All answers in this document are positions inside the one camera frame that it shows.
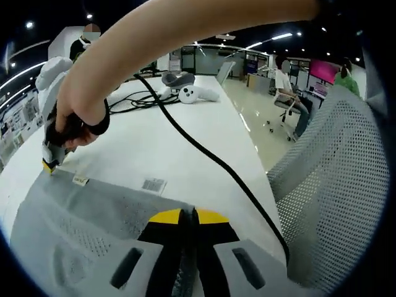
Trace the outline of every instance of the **black cuff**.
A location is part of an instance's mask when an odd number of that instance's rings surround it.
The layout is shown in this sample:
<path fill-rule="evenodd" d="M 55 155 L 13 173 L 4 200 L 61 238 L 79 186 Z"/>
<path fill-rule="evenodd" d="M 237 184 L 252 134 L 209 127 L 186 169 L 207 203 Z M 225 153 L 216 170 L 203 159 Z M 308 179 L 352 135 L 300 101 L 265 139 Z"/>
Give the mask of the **black cuff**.
<path fill-rule="evenodd" d="M 105 99 L 105 108 L 106 108 L 106 115 L 105 118 L 97 125 L 89 126 L 87 124 L 86 127 L 93 135 L 99 136 L 102 135 L 107 131 L 110 125 L 110 109 L 107 99 Z"/>

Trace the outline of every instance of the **blue jeans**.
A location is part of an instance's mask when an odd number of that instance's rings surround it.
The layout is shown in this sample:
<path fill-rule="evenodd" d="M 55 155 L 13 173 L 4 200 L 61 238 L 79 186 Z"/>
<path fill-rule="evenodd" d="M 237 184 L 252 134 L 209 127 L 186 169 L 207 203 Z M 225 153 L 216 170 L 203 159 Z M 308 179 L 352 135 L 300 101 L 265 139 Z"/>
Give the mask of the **blue jeans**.
<path fill-rule="evenodd" d="M 303 135 L 305 129 L 308 126 L 309 112 L 308 112 L 307 108 L 301 102 L 299 102 L 299 103 L 296 102 L 293 107 L 301 112 L 299 119 L 298 119 L 297 126 L 296 126 L 296 130 L 295 130 L 295 134 L 298 137 L 300 137 L 301 135 Z"/>

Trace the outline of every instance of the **white label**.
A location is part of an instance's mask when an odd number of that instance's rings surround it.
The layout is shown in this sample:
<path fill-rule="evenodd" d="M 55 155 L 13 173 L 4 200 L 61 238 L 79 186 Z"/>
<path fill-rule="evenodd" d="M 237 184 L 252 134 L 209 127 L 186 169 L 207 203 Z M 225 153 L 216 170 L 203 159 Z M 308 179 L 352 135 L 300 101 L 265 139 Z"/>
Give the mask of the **white label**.
<path fill-rule="evenodd" d="M 166 181 L 163 179 L 147 178 L 143 183 L 142 189 L 144 191 L 155 192 L 158 195 L 161 195 L 165 185 Z"/>
<path fill-rule="evenodd" d="M 78 184 L 79 186 L 82 186 L 82 187 L 84 187 L 88 181 L 89 181 L 89 178 L 85 178 L 83 176 L 75 175 L 73 177 L 73 183 Z"/>

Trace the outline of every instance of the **pink screen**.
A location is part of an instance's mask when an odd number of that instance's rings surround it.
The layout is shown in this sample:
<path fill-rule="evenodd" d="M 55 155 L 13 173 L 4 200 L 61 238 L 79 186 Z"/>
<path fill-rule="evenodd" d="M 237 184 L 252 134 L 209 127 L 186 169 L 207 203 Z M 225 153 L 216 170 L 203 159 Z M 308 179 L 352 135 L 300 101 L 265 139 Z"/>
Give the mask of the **pink screen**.
<path fill-rule="evenodd" d="M 320 60 L 311 60 L 310 73 L 326 82 L 334 83 L 334 76 L 338 72 L 338 67 L 335 67 L 327 62 Z"/>

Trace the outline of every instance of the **person in green shirt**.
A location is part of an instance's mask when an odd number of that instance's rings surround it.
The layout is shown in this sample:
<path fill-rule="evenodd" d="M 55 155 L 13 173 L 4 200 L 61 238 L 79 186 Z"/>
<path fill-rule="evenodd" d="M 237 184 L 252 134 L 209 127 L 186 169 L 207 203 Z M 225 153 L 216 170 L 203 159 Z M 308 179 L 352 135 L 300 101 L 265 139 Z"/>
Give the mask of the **person in green shirt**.
<path fill-rule="evenodd" d="M 352 63 L 349 59 L 345 58 L 341 71 L 335 75 L 334 85 L 342 85 L 349 91 L 360 97 L 358 83 L 352 78 Z"/>

